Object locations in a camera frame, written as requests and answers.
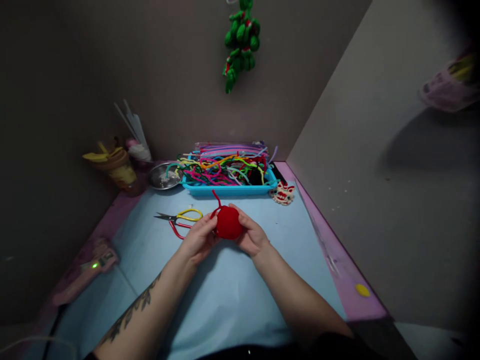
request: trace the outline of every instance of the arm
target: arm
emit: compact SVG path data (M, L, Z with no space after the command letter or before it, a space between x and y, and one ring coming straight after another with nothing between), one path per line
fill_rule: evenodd
M217 217L210 219L210 214L197 221L161 273L98 343L93 353L99 360L157 355L198 264L219 241L212 234L216 226Z
M249 254L265 281L288 327L301 343L310 346L326 332L353 338L336 311L285 262L264 230L242 210L238 220L244 227L237 244Z

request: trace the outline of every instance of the green hanging ornament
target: green hanging ornament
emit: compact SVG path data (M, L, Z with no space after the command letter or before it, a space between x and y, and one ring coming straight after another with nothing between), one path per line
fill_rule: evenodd
M230 15L230 30L225 35L225 46L234 49L226 59L223 76L226 77L225 92L230 94L239 74L255 67L252 52L260 47L260 23L250 18L253 0L239 0L240 11Z

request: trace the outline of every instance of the tattoo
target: tattoo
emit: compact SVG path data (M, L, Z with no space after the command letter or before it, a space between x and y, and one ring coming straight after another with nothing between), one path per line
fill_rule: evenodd
M143 299L143 303L141 304L141 310L143 311L145 309L145 305L150 305L150 287L146 288L146 290L141 295L141 298Z
M123 326L123 330L125 330L127 328L127 325L129 324L130 320L132 319L132 315L134 313L134 308L132 306L130 306L127 310L126 310L126 315L125 315L125 325Z
M150 300L151 300L150 290L154 288L155 284L160 279L161 274L162 273L158 274L155 280L153 280L153 282L145 289L145 291L142 292L140 296L137 297L135 301L128 307L128 309L118 318L118 320L113 324L110 330L108 330L105 336L101 339L100 345L104 344L108 339L110 339L110 342L114 341L115 337L118 334L120 334L120 329L122 327L122 322L124 320L125 322L123 325L123 330L127 328L127 325L129 324L130 320L132 320L134 310L137 311L139 309L140 303L141 303L140 311L143 311L145 309L145 306L147 306L147 304L148 305L150 304Z

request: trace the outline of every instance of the small red white figurine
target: small red white figurine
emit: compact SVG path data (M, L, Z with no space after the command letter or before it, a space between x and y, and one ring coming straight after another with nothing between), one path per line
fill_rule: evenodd
M294 199L295 186L288 182L280 181L275 189L270 190L271 198L278 204L289 205Z

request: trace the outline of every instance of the red scissors handle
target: red scissors handle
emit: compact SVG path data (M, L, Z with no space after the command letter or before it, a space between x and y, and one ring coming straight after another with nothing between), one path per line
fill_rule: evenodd
M170 223L170 226L173 229L173 232L175 233L175 235L182 240L185 239L185 236L180 235L179 232L177 231L177 227L175 226L176 223L173 222L172 220L170 220L169 223ZM179 227L182 227L182 228L187 228L187 229L192 228L190 225L185 225L185 224L182 224L182 223L178 223L177 225Z

